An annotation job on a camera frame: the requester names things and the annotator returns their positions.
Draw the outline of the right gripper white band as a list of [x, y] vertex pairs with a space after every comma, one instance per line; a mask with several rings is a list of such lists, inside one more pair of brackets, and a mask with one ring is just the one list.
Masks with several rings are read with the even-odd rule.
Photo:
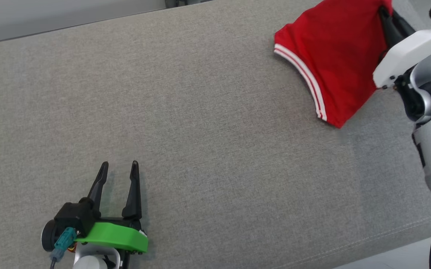
[[373, 72], [373, 81], [376, 87], [393, 87], [399, 93], [411, 121], [430, 121], [431, 30], [416, 32], [386, 7], [379, 7], [378, 15], [389, 50]]

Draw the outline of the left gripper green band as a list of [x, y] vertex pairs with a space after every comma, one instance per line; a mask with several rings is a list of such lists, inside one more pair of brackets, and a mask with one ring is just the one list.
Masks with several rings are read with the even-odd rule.
[[[92, 201], [95, 218], [101, 218], [100, 204], [103, 186], [106, 183], [109, 162], [101, 164], [88, 198]], [[142, 218], [139, 164], [133, 161], [130, 170], [130, 187], [125, 207], [125, 219]], [[77, 237], [74, 269], [128, 269], [132, 255], [148, 251], [148, 237], [143, 230], [108, 222], [97, 222], [86, 237]]]

